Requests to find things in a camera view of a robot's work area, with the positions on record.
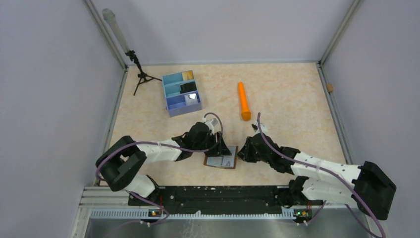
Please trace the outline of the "silver card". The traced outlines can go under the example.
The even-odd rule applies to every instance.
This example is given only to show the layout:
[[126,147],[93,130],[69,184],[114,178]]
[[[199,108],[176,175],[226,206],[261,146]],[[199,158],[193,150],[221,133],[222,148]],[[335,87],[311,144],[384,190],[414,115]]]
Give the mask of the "silver card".
[[186,106],[194,105],[199,103],[199,96],[197,93],[190,93],[184,95]]

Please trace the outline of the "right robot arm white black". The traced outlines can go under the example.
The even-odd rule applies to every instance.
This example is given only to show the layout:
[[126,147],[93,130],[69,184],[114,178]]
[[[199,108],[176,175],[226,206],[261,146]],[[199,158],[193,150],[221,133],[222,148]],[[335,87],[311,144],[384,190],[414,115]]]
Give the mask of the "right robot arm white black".
[[237,157],[249,163],[265,162],[279,173],[295,175],[289,186],[296,204],[326,200],[356,205],[366,215],[388,219],[396,185],[373,162],[346,165],[319,159],[296,148],[278,146],[260,133],[247,137]]

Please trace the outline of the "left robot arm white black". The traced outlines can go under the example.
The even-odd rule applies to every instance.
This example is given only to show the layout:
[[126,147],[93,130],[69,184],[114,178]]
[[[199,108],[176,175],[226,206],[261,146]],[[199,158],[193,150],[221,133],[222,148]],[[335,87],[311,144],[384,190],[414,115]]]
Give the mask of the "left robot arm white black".
[[204,153],[206,157],[230,156],[222,131],[214,130],[213,122],[197,122],[188,132],[161,142],[136,142],[131,136],[120,138],[95,163],[112,191],[126,190],[140,196],[147,205],[158,201],[156,183],[139,174],[142,165],[160,161],[178,162]]

